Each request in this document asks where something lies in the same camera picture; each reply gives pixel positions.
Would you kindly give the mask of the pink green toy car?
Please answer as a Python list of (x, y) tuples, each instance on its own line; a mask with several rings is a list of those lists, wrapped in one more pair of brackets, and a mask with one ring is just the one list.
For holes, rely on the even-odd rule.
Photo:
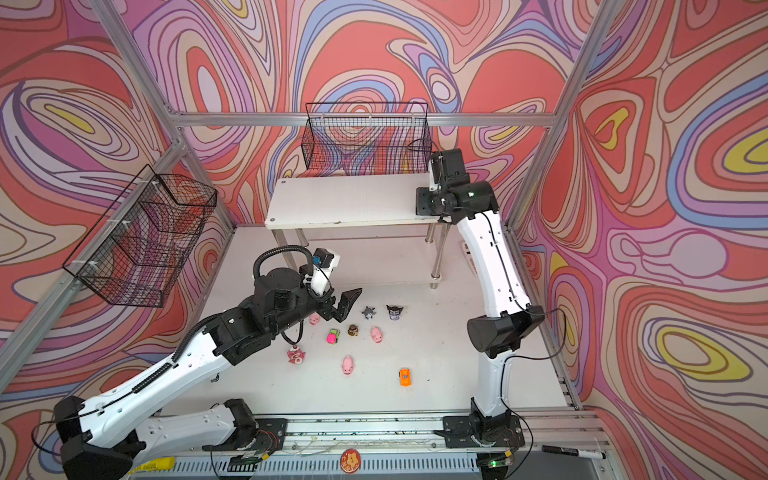
[(331, 344), (337, 344), (340, 337), (340, 331), (338, 329), (331, 329), (327, 335), (326, 341)]

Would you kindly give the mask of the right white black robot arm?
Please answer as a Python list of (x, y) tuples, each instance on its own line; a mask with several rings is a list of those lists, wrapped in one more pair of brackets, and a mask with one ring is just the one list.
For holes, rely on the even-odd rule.
[(479, 353), (477, 388), (464, 416), (446, 416), (436, 430), (448, 448), (507, 447), (525, 443), (521, 418), (507, 402), (509, 374), (522, 341), (546, 319), (531, 302), (507, 246), (501, 210), (487, 181), (473, 181), (460, 150), (434, 151), (431, 176), (416, 193), (415, 211), (455, 227), (468, 247), (483, 294), (484, 313), (467, 322)]

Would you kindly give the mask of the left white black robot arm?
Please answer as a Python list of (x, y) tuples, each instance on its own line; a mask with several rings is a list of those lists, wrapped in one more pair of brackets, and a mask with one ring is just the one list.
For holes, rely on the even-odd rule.
[(343, 322), (359, 288), (334, 294), (339, 256), (300, 245), (275, 247), (254, 261), (254, 292), (194, 324), (162, 361), (97, 396), (69, 396), (54, 407), (58, 456), (69, 479), (121, 479), (157, 458), (201, 448), (244, 450), (261, 431), (250, 407), (230, 399), (198, 413), (158, 416), (172, 400), (268, 348), (318, 314)]

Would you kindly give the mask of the orange toy car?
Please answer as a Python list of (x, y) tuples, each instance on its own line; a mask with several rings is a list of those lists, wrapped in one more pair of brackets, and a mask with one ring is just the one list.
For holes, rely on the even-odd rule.
[(412, 373), (409, 368), (399, 370), (399, 383), (403, 387), (410, 387), (412, 385)]

